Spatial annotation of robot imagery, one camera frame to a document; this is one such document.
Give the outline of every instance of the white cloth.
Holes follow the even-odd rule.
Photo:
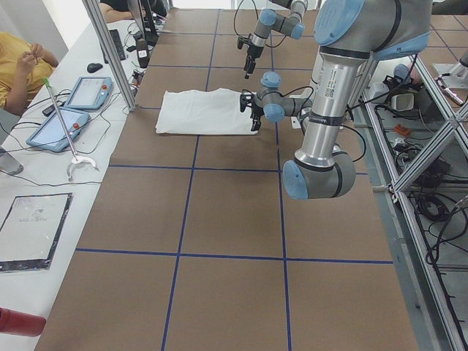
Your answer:
[[[241,93],[215,91],[166,91],[156,123],[156,133],[201,135],[253,135],[250,108],[239,110]]]

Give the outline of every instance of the blue device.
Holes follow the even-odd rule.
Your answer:
[[[112,88],[110,77],[80,77],[64,106],[76,110],[98,110],[109,97]]]
[[[74,140],[81,132],[82,128],[89,121],[89,113],[81,110],[73,110],[68,107],[60,107],[60,112],[64,117],[65,125],[72,140]],[[40,125],[39,128],[28,138],[26,144],[60,152],[69,144],[64,128],[62,127],[57,111],[53,113]]]

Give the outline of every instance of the black mouse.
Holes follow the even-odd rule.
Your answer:
[[[99,71],[101,68],[102,68],[101,64],[89,64],[86,67],[86,70],[88,71],[88,73],[95,73],[96,71]]]

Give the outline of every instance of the white table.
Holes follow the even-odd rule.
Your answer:
[[[122,42],[124,42],[127,37],[127,29],[132,23],[134,23],[132,20],[123,20],[117,23],[110,23],[108,27],[109,29],[118,29]],[[133,24],[130,29],[135,32],[136,25]],[[134,43],[135,41],[130,37],[128,45],[133,45]],[[86,67],[91,62],[104,64],[99,41],[94,28],[90,24],[49,78],[53,92],[57,94],[62,89],[72,89],[81,76],[113,76],[108,64],[104,64],[102,69],[90,75],[87,73]],[[142,71],[138,66],[135,51],[128,53],[128,58],[121,63],[128,78],[130,78],[134,69]],[[119,88],[114,84],[112,94],[117,92],[119,92]],[[34,104],[47,97],[48,93],[43,88],[32,103]],[[20,121],[44,121],[45,117],[41,111],[50,104],[51,102],[48,100],[31,108]],[[98,112],[91,113],[91,117],[96,117]],[[110,122],[110,128],[96,150],[88,155],[97,162],[99,172],[89,164],[75,165],[72,168],[74,182],[102,181],[109,165],[110,155],[117,144],[124,126],[127,113],[128,108],[125,101],[121,95],[118,95],[110,107],[103,113],[103,116]],[[74,142],[78,153],[80,151],[86,152],[92,150],[108,125],[108,122],[100,117],[92,121]],[[27,147],[26,139],[34,131],[34,128],[30,127],[29,124],[24,124],[14,129],[12,135],[19,139],[23,147]],[[6,150],[16,150],[19,149],[18,146],[18,143],[11,136],[3,144]],[[16,151],[12,155],[24,166],[24,171],[19,174],[24,178],[39,184],[62,184],[68,182],[67,166],[72,160],[72,153],[70,151],[62,154],[55,154],[49,151]],[[40,315],[45,318],[48,317],[98,190],[99,184],[64,185],[57,187],[35,186],[24,180],[0,173],[1,220],[7,215],[15,196],[73,193],[69,213],[61,231],[50,269],[22,273],[0,273],[1,307]],[[39,337],[31,338],[0,333],[0,350],[33,350],[38,340]]]

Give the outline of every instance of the red cup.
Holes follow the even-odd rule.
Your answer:
[[[38,336],[44,330],[45,318],[0,307],[0,333]]]

